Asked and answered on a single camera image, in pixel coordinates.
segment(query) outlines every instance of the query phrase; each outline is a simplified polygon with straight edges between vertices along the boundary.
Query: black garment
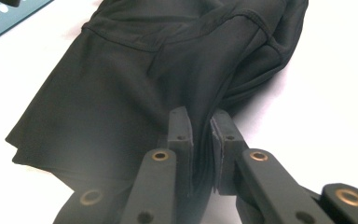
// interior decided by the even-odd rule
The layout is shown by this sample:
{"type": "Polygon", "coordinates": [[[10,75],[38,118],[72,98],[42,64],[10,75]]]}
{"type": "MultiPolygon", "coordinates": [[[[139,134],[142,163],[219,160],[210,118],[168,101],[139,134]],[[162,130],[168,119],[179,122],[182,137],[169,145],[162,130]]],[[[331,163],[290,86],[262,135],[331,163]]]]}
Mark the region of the black garment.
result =
{"type": "Polygon", "coordinates": [[[56,223],[115,223],[170,110],[193,125],[195,194],[178,222],[198,223],[213,184],[209,119],[283,69],[307,0],[104,0],[7,137],[13,161],[75,193],[56,223]],[[103,207],[79,206],[103,189],[103,207]]]}

